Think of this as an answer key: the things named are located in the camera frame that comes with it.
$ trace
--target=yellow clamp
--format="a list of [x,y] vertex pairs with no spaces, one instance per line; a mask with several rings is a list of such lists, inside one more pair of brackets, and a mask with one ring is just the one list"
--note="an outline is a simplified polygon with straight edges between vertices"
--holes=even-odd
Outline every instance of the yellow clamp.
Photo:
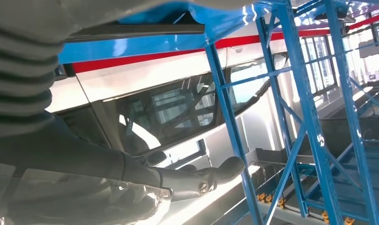
[[322,217],[323,217],[323,220],[325,221],[325,223],[327,223],[327,224],[330,223],[330,220],[328,219],[327,211],[323,211]]
[[354,222],[355,222],[355,219],[352,219],[349,217],[345,219],[345,225],[353,225]]
[[262,193],[261,195],[257,195],[257,200],[260,202],[265,202],[265,193]]
[[267,196],[266,200],[267,200],[268,204],[270,204],[272,202],[272,199],[273,199],[272,195]]
[[281,209],[284,209],[284,206],[286,205],[286,200],[284,198],[279,199],[279,202],[277,203]]

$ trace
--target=screw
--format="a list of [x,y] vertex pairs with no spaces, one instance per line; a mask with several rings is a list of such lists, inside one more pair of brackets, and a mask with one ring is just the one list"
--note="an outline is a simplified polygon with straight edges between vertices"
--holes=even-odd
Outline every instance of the screw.
[[205,195],[208,192],[208,182],[206,180],[202,180],[199,183],[198,189],[200,195]]

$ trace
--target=blue scaffolding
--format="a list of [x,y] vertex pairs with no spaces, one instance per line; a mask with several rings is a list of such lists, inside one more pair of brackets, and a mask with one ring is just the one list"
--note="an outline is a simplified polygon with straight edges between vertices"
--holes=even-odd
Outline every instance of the blue scaffolding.
[[[363,0],[363,2],[379,4],[379,0]],[[284,147],[287,151],[288,161],[286,167],[282,172],[281,179],[277,184],[273,200],[271,204],[268,205],[267,209],[265,209],[266,204],[257,201],[254,185],[247,170],[243,172],[243,188],[245,190],[248,210],[254,224],[270,224],[272,216],[274,215],[274,212],[276,212],[276,207],[285,188],[285,184],[291,175],[299,205],[299,213],[297,213],[297,217],[303,217],[304,224],[315,223],[315,221],[310,222],[307,220],[310,215],[308,207],[314,207],[327,211],[326,218],[328,218],[328,222],[330,224],[343,224],[344,217],[349,217],[360,219],[373,225],[379,225],[379,203],[376,203],[376,197],[379,199],[379,186],[375,185],[375,178],[373,177],[375,173],[379,173],[379,168],[371,168],[369,165],[370,163],[368,164],[368,158],[370,155],[374,154],[379,156],[379,146],[365,147],[365,143],[379,144],[379,140],[363,139],[360,132],[360,124],[358,118],[359,114],[364,113],[371,105],[376,105],[379,107],[379,102],[367,94],[367,92],[365,92],[366,96],[370,100],[361,111],[357,111],[355,102],[353,100],[351,83],[360,90],[363,90],[363,88],[349,76],[348,63],[345,54],[351,50],[344,50],[341,25],[338,21],[337,10],[334,6],[333,0],[312,0],[300,6],[297,9],[296,13],[293,12],[290,0],[262,0],[260,4],[273,4],[276,6],[276,8],[272,11],[269,24],[266,24],[264,17],[258,18],[256,20],[260,42],[268,69],[267,74],[259,75],[257,77],[238,82],[226,83],[221,65],[218,60],[216,46],[214,44],[210,44],[206,47],[211,71],[216,83],[216,91],[219,101],[221,102],[221,107],[227,124],[227,129],[229,131],[232,147],[235,154],[238,157],[241,157],[244,161],[246,161],[245,153],[243,151],[243,144],[241,143],[238,127],[236,125],[235,114],[231,106],[228,88],[255,79],[267,76],[270,77],[271,89],[275,99],[275,106],[279,117],[279,126],[282,130]],[[326,7],[335,54],[319,58],[317,60],[311,60],[307,64],[332,57],[336,57],[337,62],[339,62],[337,66],[340,75],[340,84],[345,102],[346,114],[349,120],[349,129],[352,144],[337,159],[334,158],[334,156],[329,152],[325,145],[325,139],[321,130],[320,121],[310,89],[309,78],[305,67],[306,63],[301,50],[298,30],[294,23],[294,17],[296,15],[305,13],[312,8],[320,6],[322,4],[324,4]],[[281,70],[275,70],[272,54],[269,48],[272,29],[278,25],[282,26],[289,58],[291,59],[291,67]],[[303,119],[301,119],[294,113],[293,110],[288,107],[288,105],[284,102],[279,90],[277,76],[280,73],[289,70],[292,70],[293,72],[297,91],[300,96]],[[294,141],[294,143],[290,139],[289,131],[287,128],[287,119],[285,117],[285,110],[290,113],[293,118],[295,118],[301,127],[297,135],[297,139]],[[307,191],[307,193],[304,193],[300,180],[300,174],[296,164],[296,157],[306,134],[311,145],[315,162],[314,169],[318,177],[318,182],[316,182],[310,188],[310,190]],[[355,193],[361,196],[361,199],[343,199],[342,187],[340,186],[339,182],[334,180],[336,176],[341,177],[345,181],[342,183],[343,185],[351,185],[354,188]],[[355,211],[348,210],[351,207],[353,208],[354,205],[355,208],[359,205],[362,207],[355,209]],[[366,211],[366,213],[362,214],[359,212],[359,209]],[[284,217],[286,217],[288,220],[291,218],[290,221],[293,221],[292,214],[280,216],[279,218],[282,219]]]

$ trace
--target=red stripe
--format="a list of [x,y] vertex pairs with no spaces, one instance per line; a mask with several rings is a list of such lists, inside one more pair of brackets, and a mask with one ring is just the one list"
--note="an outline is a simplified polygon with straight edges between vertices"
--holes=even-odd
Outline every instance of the red stripe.
[[354,23],[353,25],[349,26],[349,29],[353,30],[353,29],[359,28],[359,27],[364,26],[364,25],[369,25],[369,24],[377,22],[377,21],[379,21],[379,15],[373,16],[369,19],[366,19],[366,20],[363,20],[363,21],[360,21],[357,23]]
[[[299,31],[300,37],[318,36],[318,35],[327,35],[327,34],[329,34],[329,30],[301,30]],[[281,40],[283,38],[284,38],[283,33],[273,33],[271,40],[272,41]],[[233,46],[238,46],[238,45],[254,44],[254,43],[259,43],[259,42],[260,42],[260,37],[258,35],[233,37],[233,38],[226,38],[226,39],[221,39],[217,41],[216,47],[227,48],[227,47],[233,47]],[[155,53],[155,54],[149,54],[149,55],[137,55],[137,56],[129,56],[129,57],[123,57],[123,58],[107,59],[107,60],[78,62],[78,63],[74,63],[73,67],[74,67],[75,72],[82,73],[82,72],[87,72],[91,70],[122,66],[122,65],[127,65],[127,64],[136,63],[136,62],[157,60],[161,58],[189,54],[189,53],[197,53],[197,52],[202,52],[202,51],[204,51],[204,49],[194,49],[194,50],[179,51],[179,52]]]

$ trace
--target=train window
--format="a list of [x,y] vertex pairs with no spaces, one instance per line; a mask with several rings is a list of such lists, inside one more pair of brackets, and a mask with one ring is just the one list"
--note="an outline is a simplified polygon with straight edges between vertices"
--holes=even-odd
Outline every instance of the train window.
[[[275,68],[282,69],[288,60],[285,52],[273,55]],[[267,73],[265,59],[235,66],[231,69],[230,81],[236,82]],[[264,77],[247,83],[239,84],[230,89],[230,98],[236,113],[252,105],[269,87],[269,77]]]
[[115,121],[124,150],[141,155],[164,150],[216,125],[216,90],[211,74],[103,102]]
[[68,111],[58,112],[56,115],[65,121],[75,136],[90,143],[109,147],[108,141],[90,106],[69,109]]

